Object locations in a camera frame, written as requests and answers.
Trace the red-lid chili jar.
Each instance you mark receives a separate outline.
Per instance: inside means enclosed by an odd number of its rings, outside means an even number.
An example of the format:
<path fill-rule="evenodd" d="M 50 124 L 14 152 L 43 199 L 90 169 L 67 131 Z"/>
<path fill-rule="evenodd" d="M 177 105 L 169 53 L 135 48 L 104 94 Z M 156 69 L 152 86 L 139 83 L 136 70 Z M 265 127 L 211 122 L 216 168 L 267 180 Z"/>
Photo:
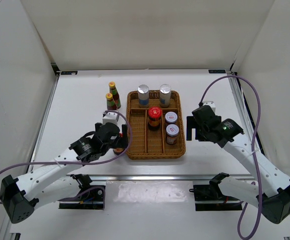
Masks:
<path fill-rule="evenodd" d="M 148 128 L 152 131 L 158 130 L 161 125 L 162 110 L 153 106 L 148 110 Z"/>
<path fill-rule="evenodd" d="M 122 137 L 122 133 L 119 134 L 119 138 L 118 138 L 118 140 L 114 144 L 115 148 L 113 149 L 113 152 L 117 156 L 120 155 L 120 154 L 122 154 L 123 151 L 125 150 L 121 146 L 121 137 Z"/>

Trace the white-lid spice jar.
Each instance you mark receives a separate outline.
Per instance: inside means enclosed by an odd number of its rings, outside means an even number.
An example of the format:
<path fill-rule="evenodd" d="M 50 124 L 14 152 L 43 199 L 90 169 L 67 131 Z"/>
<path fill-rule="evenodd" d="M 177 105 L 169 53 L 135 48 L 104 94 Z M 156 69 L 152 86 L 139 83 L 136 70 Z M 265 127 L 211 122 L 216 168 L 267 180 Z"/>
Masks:
<path fill-rule="evenodd" d="M 166 127 L 166 143 L 174 145 L 179 135 L 179 127 L 176 124 L 169 124 Z"/>
<path fill-rule="evenodd" d="M 178 120 L 178 115 L 173 112 L 169 111 L 165 114 L 165 125 L 176 124 Z"/>

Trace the blue-label pellet jar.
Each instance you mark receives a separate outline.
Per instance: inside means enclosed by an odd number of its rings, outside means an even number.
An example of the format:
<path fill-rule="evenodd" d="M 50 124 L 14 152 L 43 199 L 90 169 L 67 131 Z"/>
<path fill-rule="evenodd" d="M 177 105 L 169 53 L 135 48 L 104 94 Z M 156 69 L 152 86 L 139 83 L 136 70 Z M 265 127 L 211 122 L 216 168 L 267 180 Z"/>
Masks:
<path fill-rule="evenodd" d="M 161 107 L 168 107 L 170 105 L 171 87 L 168 84 L 163 84 L 159 89 L 159 102 Z"/>
<path fill-rule="evenodd" d="M 149 87 L 142 84 L 138 87 L 138 102 L 141 108 L 148 108 L 149 106 Z"/>

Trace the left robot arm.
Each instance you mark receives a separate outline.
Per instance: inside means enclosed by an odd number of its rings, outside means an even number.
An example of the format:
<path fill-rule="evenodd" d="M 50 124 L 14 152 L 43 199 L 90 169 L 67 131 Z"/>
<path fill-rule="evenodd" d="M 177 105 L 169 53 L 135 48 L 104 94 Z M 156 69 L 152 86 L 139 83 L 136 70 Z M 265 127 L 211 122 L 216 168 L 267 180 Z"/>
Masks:
<path fill-rule="evenodd" d="M 95 125 L 95 130 L 83 135 L 69 148 L 51 161 L 33 171 L 1 181 L 0 200 L 12 224 L 27 219 L 33 212 L 48 203 L 63 199 L 88 198 L 90 179 L 85 175 L 66 175 L 81 167 L 97 164 L 110 149 L 127 149 L 131 126 L 118 127 L 113 123 Z"/>

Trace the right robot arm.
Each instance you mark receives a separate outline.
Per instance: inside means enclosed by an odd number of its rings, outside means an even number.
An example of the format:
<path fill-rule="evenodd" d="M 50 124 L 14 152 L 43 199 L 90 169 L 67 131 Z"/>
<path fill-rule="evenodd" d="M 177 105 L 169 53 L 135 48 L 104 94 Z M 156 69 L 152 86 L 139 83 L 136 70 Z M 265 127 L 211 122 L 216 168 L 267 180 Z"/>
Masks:
<path fill-rule="evenodd" d="M 222 172 L 209 181 L 205 194 L 215 200 L 233 197 L 251 204 L 274 224 L 290 215 L 290 176 L 256 151 L 234 120 L 222 120 L 209 105 L 203 105 L 192 111 L 186 121 L 187 140 L 217 144 L 258 181 L 257 186 L 252 186 Z"/>

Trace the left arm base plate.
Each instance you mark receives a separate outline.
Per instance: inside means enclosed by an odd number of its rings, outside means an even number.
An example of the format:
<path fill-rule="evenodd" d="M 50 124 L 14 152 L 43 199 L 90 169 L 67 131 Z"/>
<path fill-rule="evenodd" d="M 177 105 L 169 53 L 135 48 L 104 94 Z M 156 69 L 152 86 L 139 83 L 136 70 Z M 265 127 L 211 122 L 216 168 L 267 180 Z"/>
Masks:
<path fill-rule="evenodd" d="M 104 210 L 106 185 L 104 183 L 94 184 L 88 175 L 71 174 L 79 187 L 78 196 L 71 200 L 62 200 L 58 208 L 61 210 Z"/>

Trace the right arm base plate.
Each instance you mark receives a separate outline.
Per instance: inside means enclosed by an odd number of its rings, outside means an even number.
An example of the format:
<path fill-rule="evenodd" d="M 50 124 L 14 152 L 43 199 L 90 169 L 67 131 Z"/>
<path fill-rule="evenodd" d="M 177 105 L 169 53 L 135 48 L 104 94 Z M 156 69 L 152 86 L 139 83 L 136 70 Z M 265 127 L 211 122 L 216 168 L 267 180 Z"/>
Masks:
<path fill-rule="evenodd" d="M 206 184 L 196 184 L 189 189 L 194 195 L 195 211 L 197 212 L 220 212 L 241 211 L 242 202 L 231 196 L 216 196 Z"/>

